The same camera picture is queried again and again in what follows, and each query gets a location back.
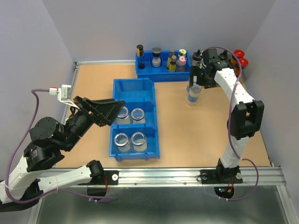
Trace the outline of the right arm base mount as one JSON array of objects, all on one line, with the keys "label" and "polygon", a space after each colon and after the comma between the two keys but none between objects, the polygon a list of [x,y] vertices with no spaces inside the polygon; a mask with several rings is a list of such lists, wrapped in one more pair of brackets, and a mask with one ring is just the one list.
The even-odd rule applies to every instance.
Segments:
[{"label": "right arm base mount", "polygon": [[202,184],[217,184],[214,191],[220,198],[231,199],[235,193],[234,185],[243,183],[239,166],[236,168],[223,168],[218,165],[215,169],[202,169],[199,171],[197,181]]}]

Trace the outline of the clear jar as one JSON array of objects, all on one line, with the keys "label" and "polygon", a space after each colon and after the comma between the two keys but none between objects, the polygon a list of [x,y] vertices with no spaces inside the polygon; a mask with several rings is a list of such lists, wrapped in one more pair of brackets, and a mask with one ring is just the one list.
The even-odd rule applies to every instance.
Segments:
[{"label": "clear jar", "polygon": [[127,107],[123,107],[117,116],[116,123],[118,125],[130,124],[130,116]]},{"label": "clear jar", "polygon": [[133,109],[131,112],[131,118],[133,124],[146,123],[145,112],[141,108]]},{"label": "clear jar", "polygon": [[131,136],[133,149],[136,152],[144,152],[147,150],[147,139],[144,133],[136,132]]}]

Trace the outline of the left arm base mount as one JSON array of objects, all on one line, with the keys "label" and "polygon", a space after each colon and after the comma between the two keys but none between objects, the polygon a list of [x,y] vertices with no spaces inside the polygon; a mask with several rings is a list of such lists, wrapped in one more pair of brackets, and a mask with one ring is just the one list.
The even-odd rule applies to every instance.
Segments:
[{"label": "left arm base mount", "polygon": [[106,196],[109,185],[118,185],[119,171],[105,170],[99,161],[93,160],[86,165],[91,171],[91,180],[86,183],[89,196]]}]

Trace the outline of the clear jar edge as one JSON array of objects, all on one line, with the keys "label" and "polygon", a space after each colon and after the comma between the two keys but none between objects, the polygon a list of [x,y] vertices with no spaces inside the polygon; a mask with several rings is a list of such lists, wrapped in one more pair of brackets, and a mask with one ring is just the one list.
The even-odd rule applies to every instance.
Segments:
[{"label": "clear jar edge", "polygon": [[129,138],[125,133],[118,133],[114,137],[114,143],[120,152],[126,153],[130,150]]}]

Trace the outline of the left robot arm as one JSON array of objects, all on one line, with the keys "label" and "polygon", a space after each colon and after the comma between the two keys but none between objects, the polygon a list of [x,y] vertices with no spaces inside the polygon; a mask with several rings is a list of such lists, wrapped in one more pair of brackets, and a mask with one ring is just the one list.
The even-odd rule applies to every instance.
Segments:
[{"label": "left robot arm", "polygon": [[124,100],[89,100],[76,96],[65,124],[52,117],[40,119],[29,131],[31,142],[20,162],[8,180],[0,183],[0,211],[26,210],[47,194],[73,185],[107,185],[104,168],[97,160],[62,175],[41,178],[40,174],[61,161],[64,158],[61,152],[71,151],[92,125],[111,126],[124,106]]}]

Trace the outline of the blue label jar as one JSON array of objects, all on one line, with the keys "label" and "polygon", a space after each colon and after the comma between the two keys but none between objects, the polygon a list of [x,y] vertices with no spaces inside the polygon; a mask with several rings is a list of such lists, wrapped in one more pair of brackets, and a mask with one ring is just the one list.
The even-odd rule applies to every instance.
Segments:
[{"label": "blue label jar", "polygon": [[197,85],[197,84],[192,86],[189,89],[188,97],[187,97],[187,104],[188,105],[190,105],[190,106],[196,105],[201,90],[202,90],[202,87]]},{"label": "blue label jar", "polygon": [[190,81],[187,82],[187,86],[186,86],[186,96],[188,97],[189,96],[189,91],[190,91],[190,88],[192,87],[192,85],[190,85]]}]

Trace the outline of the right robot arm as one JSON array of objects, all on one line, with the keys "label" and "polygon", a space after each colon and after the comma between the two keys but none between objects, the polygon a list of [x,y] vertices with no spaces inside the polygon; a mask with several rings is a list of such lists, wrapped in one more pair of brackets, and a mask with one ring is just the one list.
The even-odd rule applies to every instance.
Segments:
[{"label": "right robot arm", "polygon": [[92,127],[67,164],[99,160],[105,168],[199,167],[204,184],[243,183],[243,151],[259,131],[264,103],[250,96],[229,60],[204,51],[184,82],[130,77],[130,65],[84,65],[73,98],[121,104],[111,125]]}]

